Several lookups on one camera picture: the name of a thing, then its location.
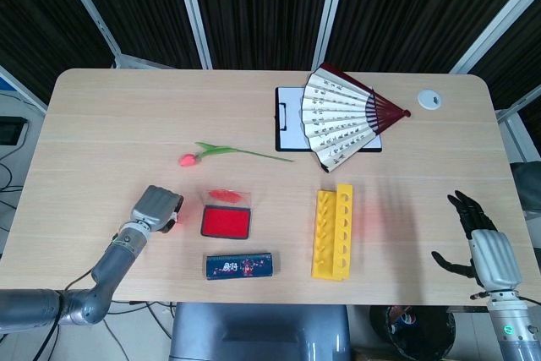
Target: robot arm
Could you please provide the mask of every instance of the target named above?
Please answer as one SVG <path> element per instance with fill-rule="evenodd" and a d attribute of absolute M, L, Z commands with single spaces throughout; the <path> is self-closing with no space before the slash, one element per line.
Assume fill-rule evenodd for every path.
<path fill-rule="evenodd" d="M 472 253 L 471 265 L 452 264 L 436 251 L 432 256 L 445 270 L 476 279 L 484 291 L 471 298 L 490 297 L 487 307 L 505 361 L 540 361 L 538 328 L 515 291 L 522 276 L 511 243 L 496 230 L 479 203 L 459 191 L 455 193 L 456 197 L 448 198 L 460 215 Z"/>
<path fill-rule="evenodd" d="M 168 232 L 177 220 L 183 197 L 149 186 L 132 209 L 104 255 L 92 268 L 92 289 L 0 290 L 0 333 L 28 331 L 58 319 L 59 324 L 99 323 L 111 306 L 112 295 L 124 278 L 151 232 Z"/>

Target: folding fan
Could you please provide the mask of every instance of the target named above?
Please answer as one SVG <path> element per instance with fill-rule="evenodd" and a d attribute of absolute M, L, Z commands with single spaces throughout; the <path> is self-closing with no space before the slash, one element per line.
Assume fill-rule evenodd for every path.
<path fill-rule="evenodd" d="M 404 116 L 411 113 L 327 63 L 304 86 L 304 135 L 327 172 Z"/>

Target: wooden tabletop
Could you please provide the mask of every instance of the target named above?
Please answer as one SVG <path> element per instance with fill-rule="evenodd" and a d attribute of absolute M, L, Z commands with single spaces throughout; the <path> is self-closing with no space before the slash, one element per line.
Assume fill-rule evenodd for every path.
<path fill-rule="evenodd" d="M 511 240 L 525 296 L 541 279 L 485 83 L 471 75 L 352 74 L 409 109 L 383 133 L 383 152 L 328 174 L 314 154 L 277 153 L 275 88 L 306 72 L 72 69 L 56 84 L 2 261 L 0 287 L 60 289 L 91 268 L 149 184 L 183 194 L 181 224 L 153 233 L 119 300 L 310 304 L 474 304 L 475 281 L 440 269 L 430 251 L 467 263 L 446 195 L 476 199 Z M 443 106 L 426 111 L 421 89 Z M 228 154 L 196 167 L 195 141 L 277 154 Z M 351 277 L 310 276 L 318 189 L 354 186 Z M 202 237 L 209 189 L 251 193 L 248 240 Z M 269 251 L 272 278 L 206 281 L 209 254 Z M 79 287 L 90 287 L 87 278 Z"/>

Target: black device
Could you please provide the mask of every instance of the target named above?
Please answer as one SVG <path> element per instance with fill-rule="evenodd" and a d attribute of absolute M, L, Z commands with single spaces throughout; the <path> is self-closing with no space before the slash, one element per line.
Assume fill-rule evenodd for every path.
<path fill-rule="evenodd" d="M 25 118 L 0 116 L 0 145 L 17 145 L 26 123 Z"/>

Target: clipboard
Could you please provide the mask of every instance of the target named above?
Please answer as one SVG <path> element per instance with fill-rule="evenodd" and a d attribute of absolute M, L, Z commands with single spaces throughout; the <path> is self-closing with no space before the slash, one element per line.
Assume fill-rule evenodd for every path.
<path fill-rule="evenodd" d="M 276 88 L 275 149 L 276 151 L 312 151 L 304 136 L 301 120 L 303 87 Z M 381 152 L 381 135 L 370 141 L 358 152 Z"/>

